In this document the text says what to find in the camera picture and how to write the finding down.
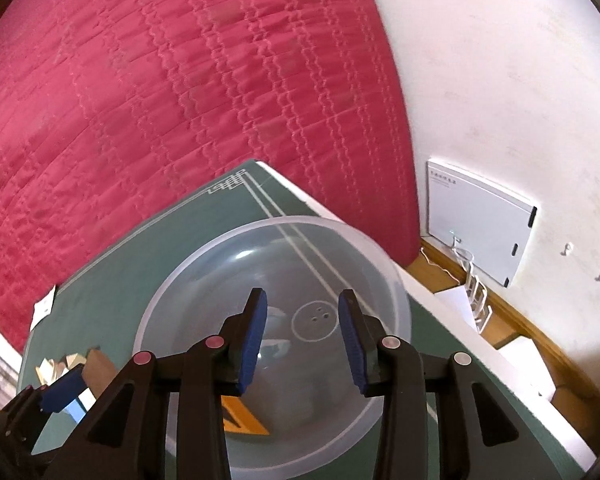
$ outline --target clear plastic bowl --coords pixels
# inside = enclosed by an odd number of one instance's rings
[[[394,263],[346,224],[289,216],[234,229],[201,247],[160,286],[134,352],[184,352],[267,293],[267,322],[253,383],[241,397],[269,435],[226,433],[236,480],[286,480],[334,460],[376,423],[382,400],[354,386],[338,325],[338,295],[352,288],[388,333],[411,336],[409,300]],[[167,448],[176,453],[177,396]]]

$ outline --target wooden floor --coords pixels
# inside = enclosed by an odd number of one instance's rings
[[[439,256],[432,254],[432,251],[435,250],[427,244],[426,252],[430,260]],[[443,269],[427,262],[423,254],[420,254],[406,270],[431,292],[439,292],[458,284]],[[520,326],[514,326],[507,320],[507,316],[503,316],[499,312],[501,311],[494,308],[491,320],[482,332],[482,336],[494,348],[500,348],[519,335],[530,336],[527,330],[519,330]],[[589,444],[589,447],[596,453],[600,452],[600,393],[592,392],[589,383],[583,386],[577,374],[570,373],[569,370],[565,371],[564,363],[558,362],[553,353],[544,350],[538,341],[536,341],[536,346],[538,346],[557,388],[552,404]]]

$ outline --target cable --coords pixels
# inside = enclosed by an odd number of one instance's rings
[[[457,278],[456,278],[454,275],[452,275],[452,274],[451,274],[451,272],[449,272],[449,271],[448,271],[448,270],[446,270],[445,268],[443,268],[443,267],[440,267],[438,264],[435,264],[435,263],[433,263],[431,260],[429,260],[429,257],[428,257],[428,256],[425,254],[425,252],[424,252],[424,247],[421,247],[421,248],[420,248],[420,254],[422,254],[422,256],[424,256],[424,259],[427,261],[427,263],[428,263],[429,265],[433,265],[434,267],[437,267],[437,268],[439,268],[439,269],[441,269],[441,270],[444,270],[444,271],[445,271],[445,272],[446,272],[446,273],[449,275],[449,277],[450,277],[452,280],[454,280],[454,281],[455,281],[455,282],[456,282],[458,285],[460,285],[460,280],[458,280],[458,279],[457,279]]]

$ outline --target orange object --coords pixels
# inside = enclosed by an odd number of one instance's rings
[[[104,352],[95,348],[89,350],[82,370],[82,378],[96,399],[102,395],[117,374],[116,366]]]
[[[235,424],[224,419],[224,430],[228,433],[268,435],[269,431],[253,416],[237,397],[222,396],[222,407],[229,412]]]

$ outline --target paper scrap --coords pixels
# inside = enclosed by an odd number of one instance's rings
[[[52,382],[57,381],[60,377],[62,377],[67,372],[68,372],[68,369],[67,369],[66,365],[62,361],[57,362],[56,366],[54,366],[54,374],[52,377]]]
[[[33,306],[33,319],[31,320],[31,328],[29,329],[30,332],[40,321],[51,314],[51,308],[54,306],[55,298],[56,286],[54,285],[49,293]]]
[[[36,367],[36,373],[40,379],[40,384],[51,384],[54,377],[54,362],[43,359],[39,367]]]
[[[77,365],[83,365],[87,362],[87,359],[80,354],[69,354],[64,358],[64,360],[66,361],[66,365],[69,367],[69,370],[72,370]]]
[[[448,288],[447,290],[441,290],[434,294],[442,303],[448,306],[451,310],[457,312],[464,322],[467,323],[471,328],[478,332],[478,328],[475,325],[474,313],[471,310],[471,303],[466,294],[464,285],[455,286]]]

